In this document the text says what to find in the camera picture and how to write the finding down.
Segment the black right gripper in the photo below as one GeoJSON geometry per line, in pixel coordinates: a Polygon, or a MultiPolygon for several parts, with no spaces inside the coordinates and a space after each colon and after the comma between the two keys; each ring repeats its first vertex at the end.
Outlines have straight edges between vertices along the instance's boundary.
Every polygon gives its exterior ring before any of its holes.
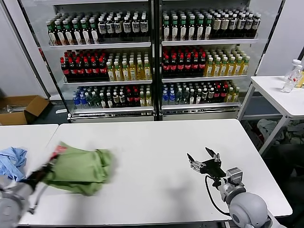
{"type": "Polygon", "coordinates": [[[225,172],[221,169],[220,154],[215,153],[212,149],[206,147],[207,153],[213,158],[203,163],[196,161],[193,157],[187,153],[188,160],[190,162],[190,168],[193,170],[199,170],[201,174],[207,174],[212,178],[223,178],[225,177],[225,172]]]}

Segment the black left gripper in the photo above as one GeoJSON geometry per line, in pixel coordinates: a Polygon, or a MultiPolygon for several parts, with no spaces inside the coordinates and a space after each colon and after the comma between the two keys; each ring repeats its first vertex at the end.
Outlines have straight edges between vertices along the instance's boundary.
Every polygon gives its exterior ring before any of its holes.
{"type": "Polygon", "coordinates": [[[25,183],[32,189],[35,189],[38,183],[40,183],[50,172],[52,172],[53,166],[53,163],[44,164],[38,170],[32,172],[25,179],[25,183]]]}

